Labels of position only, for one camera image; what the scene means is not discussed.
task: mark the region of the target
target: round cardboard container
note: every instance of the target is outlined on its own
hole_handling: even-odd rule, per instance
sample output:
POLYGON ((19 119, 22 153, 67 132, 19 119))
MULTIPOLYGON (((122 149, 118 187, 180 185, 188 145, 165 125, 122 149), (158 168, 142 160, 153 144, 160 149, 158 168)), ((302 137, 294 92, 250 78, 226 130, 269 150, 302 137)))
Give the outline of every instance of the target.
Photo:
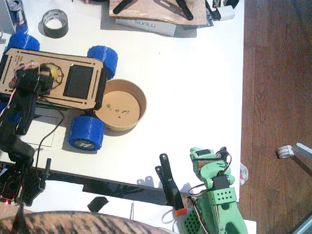
POLYGON ((143 91, 130 81, 112 79, 106 82, 102 107, 95 112, 108 128, 123 132, 134 128, 146 111, 143 91))

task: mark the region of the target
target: small red part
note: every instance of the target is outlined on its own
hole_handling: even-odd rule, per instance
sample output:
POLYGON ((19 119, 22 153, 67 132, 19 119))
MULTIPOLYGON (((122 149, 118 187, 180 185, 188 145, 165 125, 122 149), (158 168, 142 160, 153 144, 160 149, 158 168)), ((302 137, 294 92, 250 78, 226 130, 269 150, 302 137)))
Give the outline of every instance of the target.
POLYGON ((175 216, 179 217, 181 215, 186 215, 187 214, 187 208, 182 208, 180 210, 175 211, 175 216))

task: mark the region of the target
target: brown hardwood floor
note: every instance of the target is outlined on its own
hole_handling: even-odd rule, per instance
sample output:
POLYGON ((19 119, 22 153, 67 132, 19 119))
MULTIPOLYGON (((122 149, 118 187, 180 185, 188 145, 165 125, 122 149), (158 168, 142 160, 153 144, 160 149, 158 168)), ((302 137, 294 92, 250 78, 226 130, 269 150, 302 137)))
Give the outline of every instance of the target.
POLYGON ((312 1, 245 0, 241 161, 250 177, 239 208, 258 234, 286 234, 312 211, 312 161, 275 154, 296 142, 312 147, 312 1))

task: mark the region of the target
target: blue 3d printed wheel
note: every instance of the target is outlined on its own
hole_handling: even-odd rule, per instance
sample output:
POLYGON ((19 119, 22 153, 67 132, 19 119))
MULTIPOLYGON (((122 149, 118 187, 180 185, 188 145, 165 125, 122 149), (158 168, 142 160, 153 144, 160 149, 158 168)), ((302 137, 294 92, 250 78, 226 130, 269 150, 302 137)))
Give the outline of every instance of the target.
POLYGON ((118 55, 115 50, 107 46, 97 45, 89 49, 87 56, 89 58, 95 58, 104 62, 105 66, 107 67, 107 80, 110 80, 114 77, 118 61, 118 55))
MULTIPOLYGON (((0 113, 2 110, 8 105, 6 102, 0 102, 0 113)), ((8 118, 8 121, 13 122, 13 123, 19 123, 20 121, 20 112, 16 112, 14 115, 10 116, 8 118)))
POLYGON ((72 120, 68 143, 80 150, 96 151, 102 147, 105 124, 98 118, 78 116, 72 120))
POLYGON ((15 33, 10 37, 7 49, 10 49, 11 47, 39 51, 40 43, 37 39, 28 34, 15 33))

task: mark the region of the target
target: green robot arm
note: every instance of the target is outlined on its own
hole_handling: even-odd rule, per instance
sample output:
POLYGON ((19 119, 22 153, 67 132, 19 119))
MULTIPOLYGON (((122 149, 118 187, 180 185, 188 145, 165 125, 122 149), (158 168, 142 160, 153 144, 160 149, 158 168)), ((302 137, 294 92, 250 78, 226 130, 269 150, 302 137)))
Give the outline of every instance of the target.
POLYGON ((182 223, 185 233, 248 233, 237 207, 235 188, 229 187, 234 183, 235 178, 230 174, 231 170, 226 162, 227 155, 229 154, 225 147, 216 154, 212 150, 191 149, 193 170, 196 176, 204 182, 206 190, 197 196, 194 202, 195 207, 182 223))

